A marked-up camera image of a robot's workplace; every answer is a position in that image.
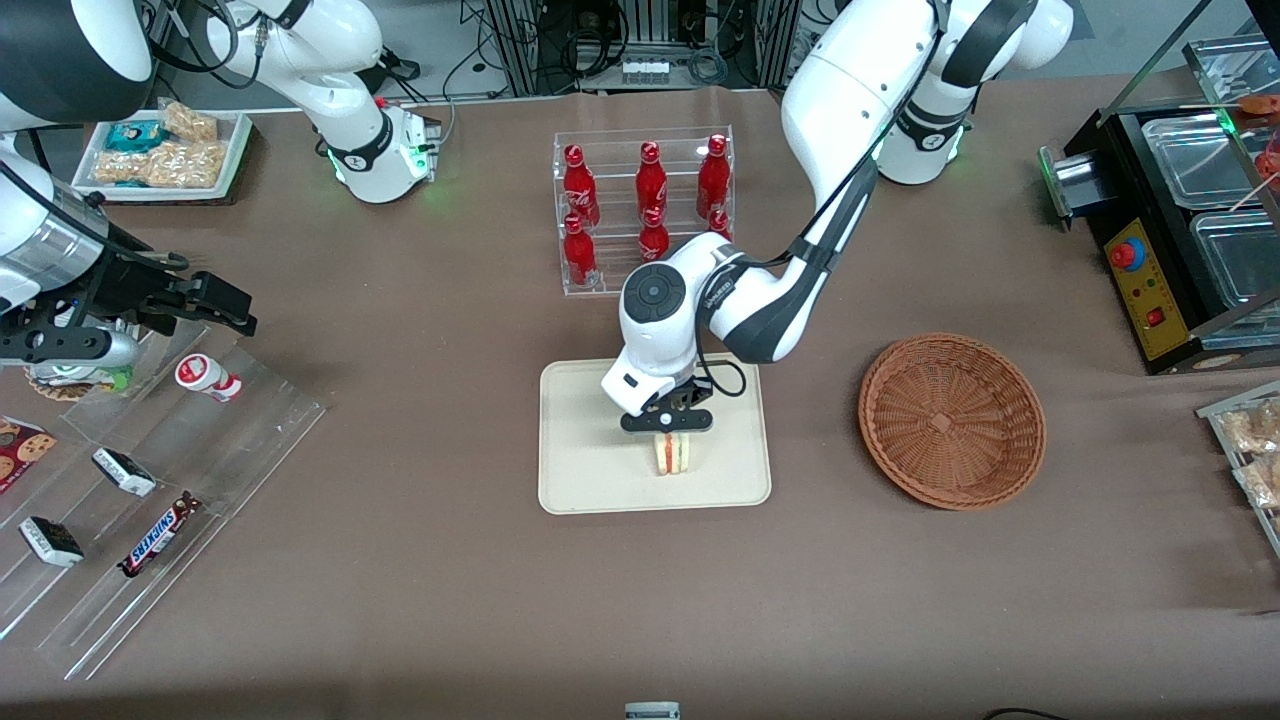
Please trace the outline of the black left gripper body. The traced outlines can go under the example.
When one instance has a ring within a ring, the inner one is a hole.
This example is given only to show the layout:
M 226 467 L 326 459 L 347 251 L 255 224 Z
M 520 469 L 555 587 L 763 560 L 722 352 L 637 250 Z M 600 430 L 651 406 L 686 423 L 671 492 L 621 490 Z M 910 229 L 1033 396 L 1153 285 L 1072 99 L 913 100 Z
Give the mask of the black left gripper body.
M 649 398 L 637 416 L 625 414 L 620 419 L 622 432 L 628 434 L 678 434 L 709 430 L 714 418 L 700 404 L 714 395 L 709 380 L 687 380 L 669 393 Z

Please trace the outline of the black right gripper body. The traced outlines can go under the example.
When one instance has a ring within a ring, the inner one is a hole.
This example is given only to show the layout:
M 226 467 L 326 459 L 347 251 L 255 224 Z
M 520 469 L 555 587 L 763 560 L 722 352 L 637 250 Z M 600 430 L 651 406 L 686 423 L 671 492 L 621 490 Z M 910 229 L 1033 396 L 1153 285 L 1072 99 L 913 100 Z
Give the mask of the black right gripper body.
M 90 269 L 60 290 L 60 329 L 77 332 L 97 318 L 109 325 L 122 319 L 172 334 L 178 318 L 200 320 L 187 295 L 189 268 L 175 252 L 142 252 L 128 258 L 104 250 Z

